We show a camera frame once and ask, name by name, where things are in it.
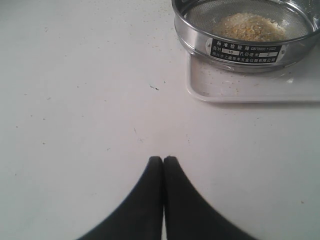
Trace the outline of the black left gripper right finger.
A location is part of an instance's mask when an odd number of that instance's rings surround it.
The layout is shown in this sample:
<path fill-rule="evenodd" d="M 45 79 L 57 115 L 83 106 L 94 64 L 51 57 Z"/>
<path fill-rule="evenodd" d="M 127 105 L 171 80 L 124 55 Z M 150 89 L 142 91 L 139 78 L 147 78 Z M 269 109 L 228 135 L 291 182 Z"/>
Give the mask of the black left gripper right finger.
<path fill-rule="evenodd" d="M 178 159 L 163 160 L 164 215 L 168 240 L 253 240 L 199 194 Z"/>

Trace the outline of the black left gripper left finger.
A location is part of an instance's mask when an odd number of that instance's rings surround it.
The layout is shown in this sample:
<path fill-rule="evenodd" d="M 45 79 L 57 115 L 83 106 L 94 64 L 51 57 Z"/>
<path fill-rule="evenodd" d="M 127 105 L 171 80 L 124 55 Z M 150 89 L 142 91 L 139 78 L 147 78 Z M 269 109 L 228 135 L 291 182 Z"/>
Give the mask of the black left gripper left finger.
<path fill-rule="evenodd" d="M 81 240 L 160 240 L 164 193 L 163 161 L 149 158 L 138 182 L 124 201 Z"/>

